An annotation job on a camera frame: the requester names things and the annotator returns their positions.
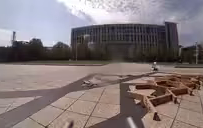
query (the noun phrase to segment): tall building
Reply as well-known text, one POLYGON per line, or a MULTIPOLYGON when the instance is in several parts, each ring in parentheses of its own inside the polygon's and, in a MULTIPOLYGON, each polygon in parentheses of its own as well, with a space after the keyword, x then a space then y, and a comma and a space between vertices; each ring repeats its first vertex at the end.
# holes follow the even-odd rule
POLYGON ((72 29, 73 51, 78 44, 90 42, 110 59, 173 60, 179 50, 177 24, 172 22, 165 22, 165 25, 104 24, 72 29))

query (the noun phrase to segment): paved ground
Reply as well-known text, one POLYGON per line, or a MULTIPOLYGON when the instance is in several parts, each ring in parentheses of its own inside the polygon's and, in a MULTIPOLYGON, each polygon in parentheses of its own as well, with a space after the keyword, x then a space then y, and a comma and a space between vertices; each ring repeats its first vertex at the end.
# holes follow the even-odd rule
MULTIPOLYGON (((161 71, 203 73, 203 69, 170 66, 161 71)), ((158 106, 160 122, 135 106, 127 97, 129 83, 144 79, 140 75, 148 72, 150 65, 133 63, 102 67, 0 65, 0 128, 59 128, 69 118, 74 119, 76 128, 126 127, 127 117, 139 128, 203 127, 203 89, 194 97, 182 96, 178 105, 158 106), (94 73, 137 76, 121 81, 108 77, 111 84, 82 88, 82 81, 94 73)))

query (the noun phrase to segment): tree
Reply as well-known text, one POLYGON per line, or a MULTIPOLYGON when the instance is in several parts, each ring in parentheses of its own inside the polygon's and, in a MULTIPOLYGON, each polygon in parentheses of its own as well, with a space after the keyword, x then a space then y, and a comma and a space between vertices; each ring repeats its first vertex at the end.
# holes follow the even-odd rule
POLYGON ((52 59, 68 60, 71 57, 70 47, 63 42, 57 42, 52 48, 52 59))
POLYGON ((27 44, 30 60, 41 60, 44 58, 44 47, 40 39, 33 38, 27 44))

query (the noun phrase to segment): building facade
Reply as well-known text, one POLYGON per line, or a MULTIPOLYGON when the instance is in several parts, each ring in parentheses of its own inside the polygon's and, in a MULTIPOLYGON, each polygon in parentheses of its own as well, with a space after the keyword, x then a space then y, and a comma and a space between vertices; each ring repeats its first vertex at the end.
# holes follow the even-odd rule
POLYGON ((165 25, 104 24, 72 29, 73 52, 78 45, 91 42, 96 51, 107 54, 109 59, 173 60, 179 49, 177 25, 172 22, 165 22, 165 25))

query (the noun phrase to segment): sky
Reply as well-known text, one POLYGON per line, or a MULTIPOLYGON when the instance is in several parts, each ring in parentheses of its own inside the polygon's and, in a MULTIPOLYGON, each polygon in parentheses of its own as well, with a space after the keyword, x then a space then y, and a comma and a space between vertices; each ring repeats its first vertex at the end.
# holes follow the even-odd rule
POLYGON ((178 23, 184 46, 203 40, 203 0, 0 0, 0 45, 40 38, 70 44, 71 28, 111 23, 178 23))

